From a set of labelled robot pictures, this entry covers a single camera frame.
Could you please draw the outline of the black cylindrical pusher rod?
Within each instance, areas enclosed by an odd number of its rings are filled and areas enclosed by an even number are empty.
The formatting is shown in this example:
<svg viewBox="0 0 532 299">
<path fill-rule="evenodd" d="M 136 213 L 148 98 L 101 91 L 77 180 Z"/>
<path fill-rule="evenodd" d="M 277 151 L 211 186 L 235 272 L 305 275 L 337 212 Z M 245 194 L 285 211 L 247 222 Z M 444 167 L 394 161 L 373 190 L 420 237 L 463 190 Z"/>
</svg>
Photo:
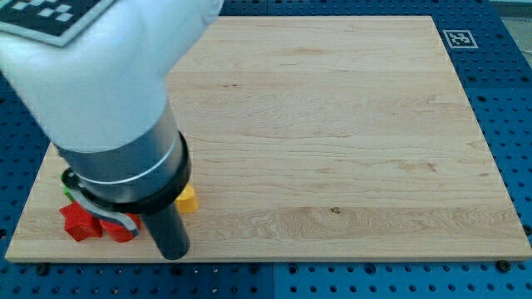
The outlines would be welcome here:
<svg viewBox="0 0 532 299">
<path fill-rule="evenodd" d="M 162 257 L 178 260 L 189 251 L 190 240 L 174 203 L 155 213 L 143 213 L 140 217 Z"/>
</svg>

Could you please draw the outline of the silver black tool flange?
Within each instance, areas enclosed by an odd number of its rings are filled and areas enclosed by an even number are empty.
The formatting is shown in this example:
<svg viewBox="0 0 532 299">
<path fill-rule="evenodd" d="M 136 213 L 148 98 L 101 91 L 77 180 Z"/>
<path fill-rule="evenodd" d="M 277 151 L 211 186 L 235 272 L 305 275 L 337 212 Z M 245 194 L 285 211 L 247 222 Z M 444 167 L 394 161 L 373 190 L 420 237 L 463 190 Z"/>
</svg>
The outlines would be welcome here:
<svg viewBox="0 0 532 299">
<path fill-rule="evenodd" d="M 169 104 L 138 138 L 100 152 L 57 148 L 89 199 L 121 213 L 155 213 L 186 186 L 190 154 Z"/>
</svg>

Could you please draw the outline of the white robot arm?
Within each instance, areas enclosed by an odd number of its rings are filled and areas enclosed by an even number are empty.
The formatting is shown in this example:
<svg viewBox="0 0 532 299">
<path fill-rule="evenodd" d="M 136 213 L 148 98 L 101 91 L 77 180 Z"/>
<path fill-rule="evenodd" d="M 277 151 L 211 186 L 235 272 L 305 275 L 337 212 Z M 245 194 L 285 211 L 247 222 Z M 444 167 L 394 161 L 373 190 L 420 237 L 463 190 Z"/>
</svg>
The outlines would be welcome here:
<svg viewBox="0 0 532 299">
<path fill-rule="evenodd" d="M 62 181 L 96 218 L 131 233 L 138 214 L 161 255 L 190 241 L 175 200 L 191 158 L 165 78 L 222 0 L 4 1 L 1 73 L 67 162 Z"/>
</svg>

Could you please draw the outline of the fiducial marker on arm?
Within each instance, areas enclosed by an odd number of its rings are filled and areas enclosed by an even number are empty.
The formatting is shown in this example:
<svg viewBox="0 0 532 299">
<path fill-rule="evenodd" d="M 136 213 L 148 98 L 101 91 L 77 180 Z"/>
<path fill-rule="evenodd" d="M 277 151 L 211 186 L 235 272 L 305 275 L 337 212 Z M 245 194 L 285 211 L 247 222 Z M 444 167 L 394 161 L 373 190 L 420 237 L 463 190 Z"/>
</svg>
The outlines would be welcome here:
<svg viewBox="0 0 532 299">
<path fill-rule="evenodd" d="M 1 0 L 1 32 L 64 47 L 115 0 Z"/>
</svg>

